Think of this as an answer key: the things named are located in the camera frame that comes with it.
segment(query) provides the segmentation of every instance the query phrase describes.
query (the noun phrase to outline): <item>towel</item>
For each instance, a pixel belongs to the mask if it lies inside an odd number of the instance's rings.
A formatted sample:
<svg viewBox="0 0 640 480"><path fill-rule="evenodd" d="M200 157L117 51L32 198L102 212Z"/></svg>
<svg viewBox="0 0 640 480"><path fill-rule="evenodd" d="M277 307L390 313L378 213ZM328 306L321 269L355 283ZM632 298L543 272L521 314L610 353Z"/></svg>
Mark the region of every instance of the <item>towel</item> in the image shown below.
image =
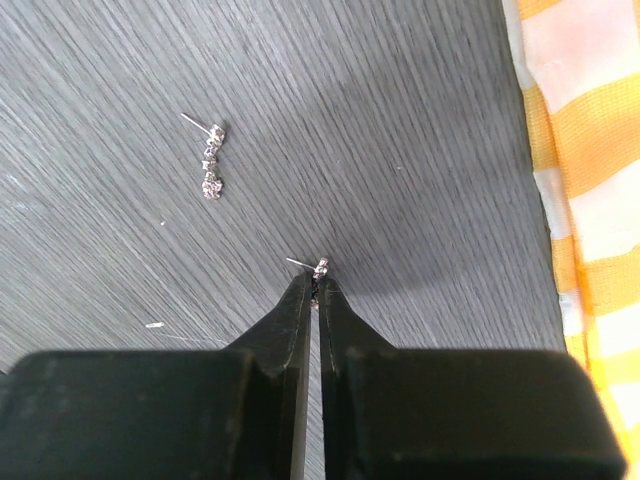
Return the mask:
<svg viewBox="0 0 640 480"><path fill-rule="evenodd" d="M640 479L640 0L503 0L568 352Z"/></svg>

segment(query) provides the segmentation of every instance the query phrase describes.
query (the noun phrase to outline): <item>earring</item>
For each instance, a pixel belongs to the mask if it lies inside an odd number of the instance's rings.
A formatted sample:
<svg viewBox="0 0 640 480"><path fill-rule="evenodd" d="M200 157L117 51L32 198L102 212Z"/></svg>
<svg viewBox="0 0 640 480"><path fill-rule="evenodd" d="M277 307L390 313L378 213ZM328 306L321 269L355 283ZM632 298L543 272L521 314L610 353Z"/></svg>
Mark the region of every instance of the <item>earring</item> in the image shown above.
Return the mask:
<svg viewBox="0 0 640 480"><path fill-rule="evenodd" d="M204 150L204 160L202 161L202 169L206 170L206 173L204 174L204 181L202 182L202 193L204 198L218 200L221 196L224 184L215 172L215 166L218 164L216 155L218 154L220 147L222 147L225 131L218 125L214 125L211 127L211 130L208 130L204 125L197 122L186 113L182 113L181 115L183 118L191 122L200 130L207 132L209 135L209 138L207 139L207 148Z"/></svg>

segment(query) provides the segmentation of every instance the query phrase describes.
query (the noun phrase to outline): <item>yellow and white striped towel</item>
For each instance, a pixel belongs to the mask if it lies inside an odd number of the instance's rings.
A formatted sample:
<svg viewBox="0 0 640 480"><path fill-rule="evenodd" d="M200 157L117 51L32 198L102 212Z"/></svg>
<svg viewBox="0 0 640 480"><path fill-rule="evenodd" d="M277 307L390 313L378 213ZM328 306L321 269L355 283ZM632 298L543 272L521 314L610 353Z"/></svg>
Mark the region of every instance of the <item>yellow and white striped towel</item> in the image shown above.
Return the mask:
<svg viewBox="0 0 640 480"><path fill-rule="evenodd" d="M503 0L567 349L640 478L640 0Z"/></svg>

